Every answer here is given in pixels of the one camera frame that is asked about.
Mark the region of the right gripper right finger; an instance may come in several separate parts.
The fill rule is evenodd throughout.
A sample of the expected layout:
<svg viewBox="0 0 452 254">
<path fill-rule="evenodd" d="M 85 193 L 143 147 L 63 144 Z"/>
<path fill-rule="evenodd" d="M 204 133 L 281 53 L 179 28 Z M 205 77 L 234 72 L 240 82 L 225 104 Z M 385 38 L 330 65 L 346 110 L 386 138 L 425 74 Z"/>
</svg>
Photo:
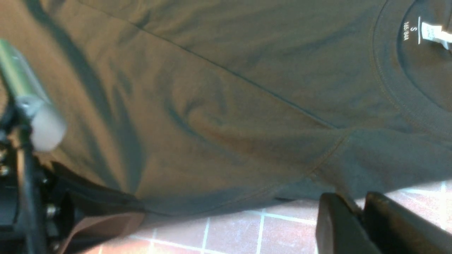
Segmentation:
<svg viewBox="0 0 452 254">
<path fill-rule="evenodd" d="M 450 254 L 451 233 L 378 192 L 369 192 L 364 226 L 383 254 Z"/>
</svg>

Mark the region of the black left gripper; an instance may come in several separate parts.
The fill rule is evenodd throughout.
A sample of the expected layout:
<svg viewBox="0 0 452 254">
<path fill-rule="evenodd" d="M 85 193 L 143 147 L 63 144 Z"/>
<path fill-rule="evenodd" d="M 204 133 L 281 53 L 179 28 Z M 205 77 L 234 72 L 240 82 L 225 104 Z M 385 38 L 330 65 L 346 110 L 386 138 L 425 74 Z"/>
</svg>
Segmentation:
<svg viewBox="0 0 452 254">
<path fill-rule="evenodd" d="M 46 177 L 34 152 L 47 153 L 63 140 L 67 125 L 53 106 L 20 103 L 1 110 L 1 253 L 49 254 L 47 212 L 41 185 Z"/>
</svg>

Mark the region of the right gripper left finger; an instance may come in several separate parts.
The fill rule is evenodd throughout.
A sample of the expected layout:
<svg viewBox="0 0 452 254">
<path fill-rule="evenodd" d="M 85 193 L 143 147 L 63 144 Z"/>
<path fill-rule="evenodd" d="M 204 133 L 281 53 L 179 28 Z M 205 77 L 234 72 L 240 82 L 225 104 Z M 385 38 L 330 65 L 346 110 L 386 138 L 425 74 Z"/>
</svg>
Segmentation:
<svg viewBox="0 0 452 254">
<path fill-rule="evenodd" d="M 319 254 L 380 254 L 361 221 L 362 209 L 345 196 L 323 193 L 315 238 Z"/>
</svg>

